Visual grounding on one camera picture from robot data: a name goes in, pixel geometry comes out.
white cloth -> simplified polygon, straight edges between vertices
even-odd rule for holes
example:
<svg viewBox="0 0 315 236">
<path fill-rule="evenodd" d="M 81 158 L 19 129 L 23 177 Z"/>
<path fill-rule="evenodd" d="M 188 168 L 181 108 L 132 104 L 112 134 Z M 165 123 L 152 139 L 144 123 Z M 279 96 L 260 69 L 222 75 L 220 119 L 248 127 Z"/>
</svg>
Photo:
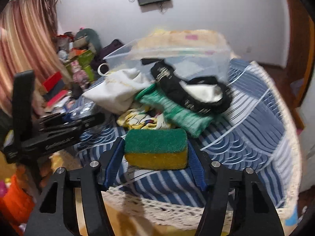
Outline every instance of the white cloth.
<svg viewBox="0 0 315 236">
<path fill-rule="evenodd" d="M 213 103 L 218 102 L 222 98 L 222 91 L 216 84 L 188 85 L 181 81 L 180 85 L 189 95 L 201 102 Z"/>
<path fill-rule="evenodd" d="M 106 110 L 121 115 L 133 102 L 134 96 L 149 87 L 150 81 L 135 68 L 108 74 L 103 82 L 89 89 L 83 96 Z"/>
</svg>

bed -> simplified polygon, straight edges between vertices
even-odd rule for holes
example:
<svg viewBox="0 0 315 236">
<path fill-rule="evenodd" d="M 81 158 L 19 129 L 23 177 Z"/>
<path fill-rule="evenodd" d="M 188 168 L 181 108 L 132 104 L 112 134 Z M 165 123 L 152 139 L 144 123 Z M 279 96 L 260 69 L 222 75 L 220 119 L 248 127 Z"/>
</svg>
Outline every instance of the bed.
<svg viewBox="0 0 315 236">
<path fill-rule="evenodd" d="M 136 48 L 170 47 L 179 43 L 192 47 L 200 43 L 227 45 L 224 37 L 214 31 L 159 31 L 138 41 Z M 225 117 L 211 123 L 195 141 L 211 159 L 229 168 L 255 169 L 285 228 L 290 225 L 288 219 L 295 216 L 301 178 L 300 146 L 292 117 L 274 82 L 256 62 L 243 61 L 232 52 L 228 76 L 233 92 L 231 107 Z M 84 102 L 83 97 L 79 98 L 74 108 Z M 108 113 L 102 132 L 83 134 L 74 149 L 85 165 L 97 160 L 117 137 L 125 135 L 126 130 L 116 124 L 116 116 Z M 149 171 L 129 166 L 125 159 L 115 186 L 102 194 L 111 210 L 108 214 L 116 235 L 166 232 L 193 235 L 205 205 L 205 196 L 196 187 L 189 168 Z M 229 232 L 232 214 L 228 207 L 223 234 Z"/>
</svg>

yellow sponge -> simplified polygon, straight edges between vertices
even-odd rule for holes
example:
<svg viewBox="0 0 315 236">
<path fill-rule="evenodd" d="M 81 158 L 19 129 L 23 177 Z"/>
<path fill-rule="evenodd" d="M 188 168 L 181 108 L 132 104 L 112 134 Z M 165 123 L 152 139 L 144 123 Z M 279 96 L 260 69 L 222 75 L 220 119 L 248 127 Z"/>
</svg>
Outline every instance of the yellow sponge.
<svg viewBox="0 0 315 236">
<path fill-rule="evenodd" d="M 132 129 L 125 142 L 125 158 L 130 165 L 154 170 L 175 170 L 187 166 L 187 135 L 183 129 Z"/>
</svg>

curtain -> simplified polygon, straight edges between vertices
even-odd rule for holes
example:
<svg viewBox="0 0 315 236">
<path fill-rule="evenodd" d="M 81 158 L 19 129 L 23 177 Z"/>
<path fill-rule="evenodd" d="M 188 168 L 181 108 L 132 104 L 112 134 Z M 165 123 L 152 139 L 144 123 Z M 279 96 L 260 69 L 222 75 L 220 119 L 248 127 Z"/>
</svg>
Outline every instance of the curtain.
<svg viewBox="0 0 315 236">
<path fill-rule="evenodd" d="M 57 71 L 66 84 L 71 81 L 51 40 L 56 34 L 55 12 L 54 0 L 13 0 L 0 14 L 0 108 L 8 114 L 16 73 L 34 70 L 34 102 L 41 102 L 41 84 Z M 33 104 L 35 112 L 38 106 Z"/>
</svg>

white wall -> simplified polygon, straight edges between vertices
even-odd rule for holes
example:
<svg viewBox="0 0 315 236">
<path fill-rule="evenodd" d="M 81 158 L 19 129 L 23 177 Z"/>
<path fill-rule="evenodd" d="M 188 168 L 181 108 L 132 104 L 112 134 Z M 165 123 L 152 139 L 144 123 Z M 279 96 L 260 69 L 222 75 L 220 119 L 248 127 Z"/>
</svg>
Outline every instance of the white wall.
<svg viewBox="0 0 315 236">
<path fill-rule="evenodd" d="M 305 123 L 305 129 L 300 134 L 301 151 L 304 155 L 305 167 L 300 191 L 315 185 L 315 71 L 300 107 L 299 114 Z"/>
<path fill-rule="evenodd" d="M 164 14 L 157 5 L 141 8 L 137 1 L 61 0 L 57 14 L 64 31 L 93 28 L 104 46 L 116 38 L 130 42 L 157 28 L 210 29 L 223 33 L 234 51 L 246 60 L 286 65 L 286 0 L 172 0 Z"/>
</svg>

